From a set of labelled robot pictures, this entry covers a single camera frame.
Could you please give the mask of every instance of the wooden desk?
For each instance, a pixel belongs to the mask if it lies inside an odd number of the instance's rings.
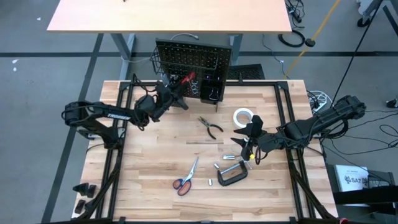
[[[290,32],[284,0],[61,0],[57,32]]]
[[[307,119],[312,114],[304,82],[288,82],[296,119]],[[118,87],[119,81],[105,81],[100,100],[116,104]],[[135,88],[134,101],[143,94],[141,88]],[[159,123],[149,124],[145,131],[131,124],[127,126],[114,218],[124,216],[130,221],[287,221],[296,216],[284,150],[272,151],[259,166],[251,161],[253,170],[248,177],[227,187],[217,182],[213,167],[215,162],[221,168],[237,163],[222,160],[222,155],[239,154],[241,150],[230,140],[230,137],[243,137],[233,133],[232,116],[236,109],[249,108],[263,119],[263,129],[275,132],[280,119],[273,87],[227,86],[217,113],[215,106],[196,99],[187,99],[187,105],[188,111],[171,108]],[[199,116],[224,129],[223,133],[214,131],[217,140],[208,136],[204,125],[197,121]],[[111,120],[102,121],[111,124]],[[100,139],[91,141],[90,146],[101,142]],[[320,148],[317,141],[312,141],[310,146]],[[101,184],[106,152],[102,146],[88,152],[81,183]],[[189,173],[197,156],[199,161],[192,189],[179,197],[172,182]],[[304,158],[311,189],[326,209],[337,216],[322,156],[307,150]],[[213,186],[208,185],[208,179],[213,179]],[[104,215],[108,211],[110,191],[104,203]],[[301,195],[304,214],[308,215],[303,192]]]

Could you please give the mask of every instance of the roll of tape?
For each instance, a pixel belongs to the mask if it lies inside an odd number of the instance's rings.
[[[247,108],[240,108],[240,109],[237,109],[236,111],[235,111],[235,113],[234,113],[234,125],[235,125],[235,128],[245,128],[246,127],[246,124],[241,124],[239,121],[238,121],[238,116],[239,115],[244,115],[244,116],[247,116],[248,117],[248,119],[249,119],[249,123],[251,123],[251,119],[253,118],[253,112],[251,111],[251,110],[249,110],[249,109],[247,109]]]

